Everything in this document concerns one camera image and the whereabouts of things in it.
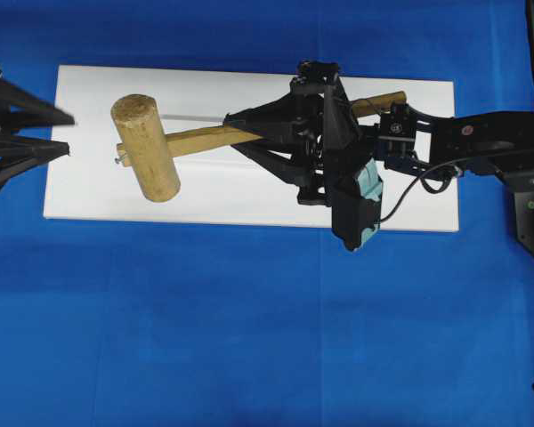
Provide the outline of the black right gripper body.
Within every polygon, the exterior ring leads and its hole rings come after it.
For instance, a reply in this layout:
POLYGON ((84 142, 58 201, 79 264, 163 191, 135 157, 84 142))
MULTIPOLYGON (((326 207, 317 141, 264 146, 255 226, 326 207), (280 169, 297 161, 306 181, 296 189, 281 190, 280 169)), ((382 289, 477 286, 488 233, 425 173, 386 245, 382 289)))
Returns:
POLYGON ((303 60, 290 83, 295 101, 295 133, 304 141, 300 163, 307 167, 308 182, 299 188, 301 205, 330 205, 324 175, 326 114, 344 99, 344 87, 335 62, 303 60))

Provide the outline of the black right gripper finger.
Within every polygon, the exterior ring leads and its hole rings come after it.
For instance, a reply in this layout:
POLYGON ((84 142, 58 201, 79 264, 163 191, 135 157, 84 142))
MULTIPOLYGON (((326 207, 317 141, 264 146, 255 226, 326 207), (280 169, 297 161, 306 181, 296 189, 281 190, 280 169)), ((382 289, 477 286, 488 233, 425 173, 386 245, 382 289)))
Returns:
POLYGON ((302 97, 288 93, 259 107, 228 114, 222 124, 263 137, 268 141, 300 141, 297 118, 302 113, 302 97))
POLYGON ((312 170, 301 158, 283 157, 257 141, 233 144, 231 147, 287 184, 307 187, 312 183, 312 170))

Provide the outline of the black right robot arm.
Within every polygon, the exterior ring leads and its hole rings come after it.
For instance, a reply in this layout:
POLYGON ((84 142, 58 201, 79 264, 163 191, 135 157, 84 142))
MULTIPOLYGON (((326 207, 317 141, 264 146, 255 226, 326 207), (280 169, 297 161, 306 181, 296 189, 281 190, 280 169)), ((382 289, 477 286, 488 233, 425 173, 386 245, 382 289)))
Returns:
POLYGON ((335 63, 302 61, 282 98, 224 119, 251 133, 238 150, 282 181, 304 205, 369 209, 371 166, 443 192, 465 172, 493 175, 515 192, 534 188, 534 112, 434 117, 405 100, 351 101, 335 63))

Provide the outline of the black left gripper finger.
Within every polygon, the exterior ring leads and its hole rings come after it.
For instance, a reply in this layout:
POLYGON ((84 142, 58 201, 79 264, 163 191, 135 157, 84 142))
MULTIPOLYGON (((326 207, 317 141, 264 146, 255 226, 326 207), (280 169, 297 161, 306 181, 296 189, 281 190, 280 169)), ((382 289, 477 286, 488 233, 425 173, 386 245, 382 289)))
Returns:
POLYGON ((0 130, 73 125, 74 117, 0 76, 0 130))
POLYGON ((68 154, 66 142, 0 133, 0 190, 11 178, 68 154))

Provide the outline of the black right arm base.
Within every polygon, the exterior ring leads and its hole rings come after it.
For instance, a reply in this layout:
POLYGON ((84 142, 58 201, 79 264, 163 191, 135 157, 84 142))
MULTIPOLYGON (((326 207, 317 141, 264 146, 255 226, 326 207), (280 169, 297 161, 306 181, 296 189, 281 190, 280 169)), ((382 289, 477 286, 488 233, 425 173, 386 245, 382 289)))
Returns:
POLYGON ((516 240, 534 258, 534 165, 498 172, 497 177, 513 194, 516 240))

